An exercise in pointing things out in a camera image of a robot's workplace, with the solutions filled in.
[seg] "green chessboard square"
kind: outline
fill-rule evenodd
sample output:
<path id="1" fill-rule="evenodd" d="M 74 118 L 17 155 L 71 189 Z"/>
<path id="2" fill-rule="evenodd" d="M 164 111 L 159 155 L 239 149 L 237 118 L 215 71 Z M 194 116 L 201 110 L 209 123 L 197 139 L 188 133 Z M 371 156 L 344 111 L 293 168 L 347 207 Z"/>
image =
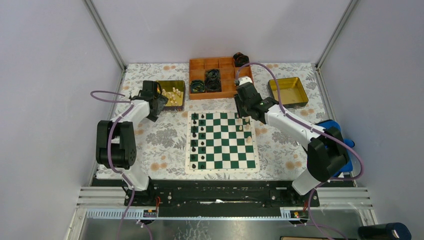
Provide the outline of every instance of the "green chessboard square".
<path id="1" fill-rule="evenodd" d="M 247 158 L 246 158 L 246 153 L 239 153 L 238 154 L 238 160 L 239 161 L 241 161 L 241 160 L 246 160 Z"/>
<path id="2" fill-rule="evenodd" d="M 214 161 L 214 154 L 206 154 L 206 162 L 213 162 Z"/>
<path id="3" fill-rule="evenodd" d="M 200 133 L 198 134 L 198 138 L 199 138 L 199 139 L 201 139 L 201 140 L 205 140 L 205 139 L 206 139 L 206 133 L 204 133 L 204 132 L 200 132 Z"/>
<path id="4" fill-rule="evenodd" d="M 245 140 L 244 139 L 237 139 L 237 146 L 244 146 Z"/>
<path id="5" fill-rule="evenodd" d="M 247 139 L 248 137 L 252 137 L 252 132 L 251 131 L 245 131 L 244 132 L 244 138 Z"/>
<path id="6" fill-rule="evenodd" d="M 234 118 L 228 119 L 228 126 L 236 125 L 236 120 Z"/>
<path id="7" fill-rule="evenodd" d="M 198 169 L 206 169 L 206 162 L 205 161 L 200 161 L 198 163 Z"/>
<path id="8" fill-rule="evenodd" d="M 236 139 L 237 138 L 237 134 L 235 132 L 229 132 L 228 133 L 228 138 L 229 139 Z"/>
<path id="9" fill-rule="evenodd" d="M 221 133 L 220 132 L 214 132 L 213 133 L 213 139 L 221 139 Z"/>
<path id="10" fill-rule="evenodd" d="M 255 161 L 246 161 L 247 162 L 247 168 L 248 169 L 254 169 L 255 168 Z"/>
<path id="11" fill-rule="evenodd" d="M 191 154 L 190 155 L 190 162 L 197 162 L 198 161 L 198 156 L 197 154 Z"/>
<path id="12" fill-rule="evenodd" d="M 216 161 L 215 169 L 223 169 L 223 161 Z"/>
<path id="13" fill-rule="evenodd" d="M 221 154 L 223 152 L 223 147 L 222 146 L 214 146 L 213 152 L 216 153 L 216 154 Z"/>
<path id="14" fill-rule="evenodd" d="M 239 161 L 230 161 L 231 169 L 239 168 Z"/>
<path id="15" fill-rule="evenodd" d="M 212 147 L 214 145 L 213 139 L 206 139 L 206 147 Z"/>
<path id="16" fill-rule="evenodd" d="M 230 154 L 229 153 L 223 153 L 222 154 L 222 160 L 223 161 L 229 161 L 230 160 Z"/>
<path id="17" fill-rule="evenodd" d="M 246 153 L 253 153 L 253 146 L 246 146 Z"/>
<path id="18" fill-rule="evenodd" d="M 197 151 L 199 154 L 205 154 L 206 153 L 206 147 L 201 146 L 197 148 Z"/>
<path id="19" fill-rule="evenodd" d="M 190 146 L 192 146 L 192 147 L 198 147 L 199 146 L 199 141 L 198 140 L 191 140 L 190 141 Z"/>
<path id="20" fill-rule="evenodd" d="M 229 139 L 221 139 L 221 144 L 223 146 L 229 146 L 230 145 L 230 140 Z"/>
<path id="21" fill-rule="evenodd" d="M 237 153 L 237 146 L 229 146 L 229 153 L 230 154 L 236 154 Z"/>

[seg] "gray leaf pattern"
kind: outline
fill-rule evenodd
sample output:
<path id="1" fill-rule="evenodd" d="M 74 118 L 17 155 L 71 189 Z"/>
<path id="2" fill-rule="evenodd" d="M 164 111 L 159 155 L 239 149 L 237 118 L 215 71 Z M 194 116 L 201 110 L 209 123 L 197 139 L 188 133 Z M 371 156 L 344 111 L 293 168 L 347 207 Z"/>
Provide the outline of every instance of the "gray leaf pattern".
<path id="1" fill-rule="evenodd" d="M 264 63 L 277 78 L 299 77 L 309 102 L 306 107 L 289 109 L 301 118 L 316 123 L 328 118 L 321 99 L 317 81 L 310 63 Z M 260 66 L 252 66 L 253 81 L 262 97 L 267 91 L 270 74 Z M 134 95 L 142 88 L 144 80 L 184 80 L 189 85 L 189 64 L 129 64 L 120 93 Z M 122 113 L 126 104 L 118 104 L 115 115 Z M 234 110 L 232 98 L 190 100 L 185 97 L 184 112 L 162 112 L 156 122 L 142 120 L 134 129 L 137 158 L 133 168 L 140 168 L 152 179 L 197 180 L 294 180 L 306 168 L 306 154 L 302 146 L 278 129 L 254 123 L 259 152 L 259 172 L 187 174 L 185 172 L 185 147 L 187 134 L 187 111 Z M 98 179 L 119 179 L 121 176 L 104 166 L 98 166 Z"/>

